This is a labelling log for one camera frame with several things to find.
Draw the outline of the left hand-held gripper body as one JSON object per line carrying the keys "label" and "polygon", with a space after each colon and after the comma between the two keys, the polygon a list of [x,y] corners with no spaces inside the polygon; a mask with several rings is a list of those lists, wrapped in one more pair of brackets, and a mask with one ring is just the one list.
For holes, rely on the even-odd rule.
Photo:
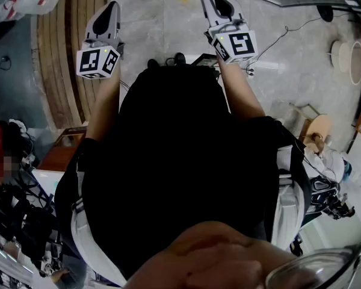
{"label": "left hand-held gripper body", "polygon": [[87,79],[110,78],[123,57],[125,44],[119,38],[105,42],[87,39],[76,53],[76,74]]}

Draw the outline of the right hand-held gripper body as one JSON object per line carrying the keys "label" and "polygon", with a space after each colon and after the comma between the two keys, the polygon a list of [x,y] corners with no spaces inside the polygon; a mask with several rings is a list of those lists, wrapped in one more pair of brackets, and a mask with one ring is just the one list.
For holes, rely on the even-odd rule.
{"label": "right hand-held gripper body", "polygon": [[256,36],[244,19],[210,27],[206,35],[218,56],[226,63],[240,63],[258,54]]}

